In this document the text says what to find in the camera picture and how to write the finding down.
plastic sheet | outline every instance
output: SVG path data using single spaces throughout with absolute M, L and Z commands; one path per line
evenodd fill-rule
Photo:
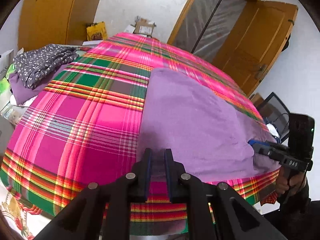
M 219 0 L 194 0 L 173 45 L 191 51 Z
M 211 63 L 234 27 L 246 3 L 245 0 L 222 0 L 194 54 Z

door handle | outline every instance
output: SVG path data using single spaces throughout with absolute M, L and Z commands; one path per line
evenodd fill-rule
M 266 70 L 267 66 L 268 66 L 267 64 L 262 64 L 262 65 L 260 66 L 260 69 L 259 69 L 259 70 L 257 71 L 257 73 L 255 74 L 254 78 L 255 78 L 255 79 L 260 79 L 260 78 L 262 77 L 264 71 Z

purple cloth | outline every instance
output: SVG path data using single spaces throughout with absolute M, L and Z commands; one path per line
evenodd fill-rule
M 9 75 L 9 83 L 11 85 L 12 93 L 16 99 L 17 105 L 23 104 L 25 101 L 37 96 L 61 71 L 63 71 L 69 64 L 57 67 L 55 71 L 51 72 L 43 78 L 35 89 L 25 88 L 22 80 L 17 72 Z
M 186 172 L 204 182 L 253 177 L 279 168 L 277 162 L 254 154 L 250 139 L 274 141 L 255 120 L 192 78 L 164 68 L 151 72 L 137 161 L 146 147 L 153 149 L 153 179 L 163 180 L 165 148 L 172 149 Z

hand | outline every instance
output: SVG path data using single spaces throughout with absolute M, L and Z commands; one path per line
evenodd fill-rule
M 300 185 L 300 190 L 303 189 L 306 185 L 307 178 L 304 178 L 304 181 L 301 184 L 303 178 L 304 173 L 300 172 L 299 174 L 293 176 L 288 184 L 288 180 L 284 177 L 284 167 L 281 167 L 279 170 L 278 178 L 276 179 L 276 192 L 278 194 L 284 194 L 284 192 L 289 189 L 290 185 L 290 187 L 292 188 L 290 190 L 289 196 L 295 195 L 298 192 Z

white paper bag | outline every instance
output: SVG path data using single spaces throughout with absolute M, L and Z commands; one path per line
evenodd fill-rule
M 14 57 L 13 49 L 1 54 L 0 57 L 0 80 L 5 77 Z

